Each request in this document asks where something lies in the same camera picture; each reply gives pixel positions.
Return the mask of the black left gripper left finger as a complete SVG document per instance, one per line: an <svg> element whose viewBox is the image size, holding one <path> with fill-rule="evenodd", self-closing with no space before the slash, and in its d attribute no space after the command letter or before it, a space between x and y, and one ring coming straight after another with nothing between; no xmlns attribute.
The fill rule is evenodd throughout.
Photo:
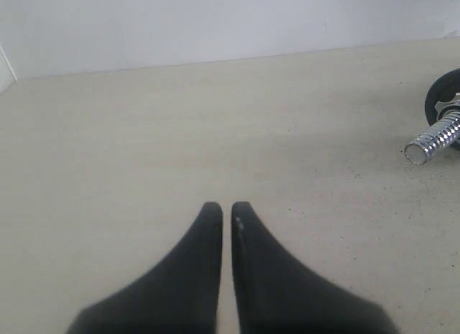
<svg viewBox="0 0 460 334"><path fill-rule="evenodd" d="M177 245L145 275L83 309L69 333L215 333L223 212L204 203Z"/></svg>

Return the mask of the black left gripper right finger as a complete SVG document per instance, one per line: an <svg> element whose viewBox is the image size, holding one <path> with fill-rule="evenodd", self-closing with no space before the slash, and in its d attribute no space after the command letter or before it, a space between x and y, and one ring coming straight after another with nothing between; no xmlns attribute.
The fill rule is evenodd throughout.
<svg viewBox="0 0 460 334"><path fill-rule="evenodd" d="M377 304L298 261L252 205L231 207L232 274L241 333L397 333Z"/></svg>

